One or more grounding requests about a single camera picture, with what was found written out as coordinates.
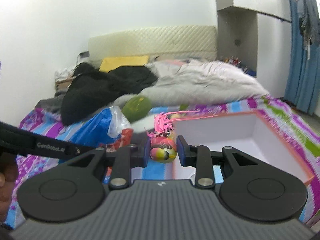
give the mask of circular pad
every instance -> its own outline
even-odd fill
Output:
[[[236,168],[224,180],[219,195],[230,211],[272,222],[299,216],[308,193],[299,179],[265,164]]]
[[[285,189],[282,183],[275,179],[255,179],[248,184],[248,191],[252,196],[271,200],[280,197]]]
[[[40,187],[40,194],[49,200],[64,200],[72,197],[77,191],[77,186],[64,179],[55,179],[45,182]]]
[[[61,223],[93,212],[104,199],[105,190],[83,168],[66,166],[60,172],[52,169],[27,180],[17,195],[26,217]]]

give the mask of blue plastic bag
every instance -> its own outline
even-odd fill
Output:
[[[114,143],[121,136],[112,138],[108,135],[113,115],[110,108],[103,109],[74,133],[69,141],[84,146],[98,147],[101,144]]]

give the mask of floor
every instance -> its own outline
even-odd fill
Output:
[[[314,232],[319,232],[320,231],[320,221],[316,223],[312,228]]]
[[[300,115],[303,120],[317,133],[320,135],[320,117],[313,115],[310,116],[308,114],[305,114],[303,112],[297,111],[298,115]]]

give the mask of wall switch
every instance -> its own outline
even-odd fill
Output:
[[[236,46],[240,46],[241,45],[241,40],[239,39],[239,40],[235,40],[235,45]]]

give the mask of plastic bag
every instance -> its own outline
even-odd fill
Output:
[[[118,106],[103,109],[74,133],[69,141],[84,146],[98,147],[116,142],[123,129],[131,128]]]

